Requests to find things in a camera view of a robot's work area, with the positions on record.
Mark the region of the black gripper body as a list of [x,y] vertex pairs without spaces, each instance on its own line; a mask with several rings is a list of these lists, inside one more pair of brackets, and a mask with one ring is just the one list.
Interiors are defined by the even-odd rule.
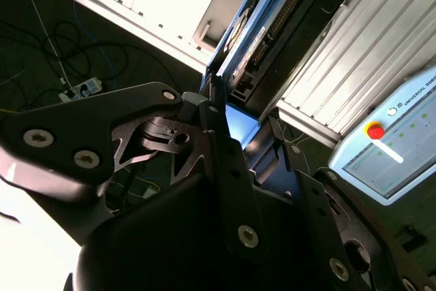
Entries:
[[291,205],[251,182],[223,116],[201,123],[181,180],[91,234],[74,290],[297,290]]

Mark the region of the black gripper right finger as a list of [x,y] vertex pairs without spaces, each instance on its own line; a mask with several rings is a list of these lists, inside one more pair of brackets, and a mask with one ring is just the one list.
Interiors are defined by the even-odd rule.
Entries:
[[434,290],[435,284],[353,188],[328,168],[310,173],[276,117],[247,145],[258,189],[287,200],[294,252],[284,265],[297,290]]

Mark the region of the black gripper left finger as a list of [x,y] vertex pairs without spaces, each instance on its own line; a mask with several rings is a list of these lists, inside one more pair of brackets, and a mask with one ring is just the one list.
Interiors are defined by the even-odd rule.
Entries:
[[160,82],[1,116],[1,176],[10,184],[74,204],[93,204],[115,172],[170,153],[180,181],[201,120],[225,117],[225,84],[178,94]]

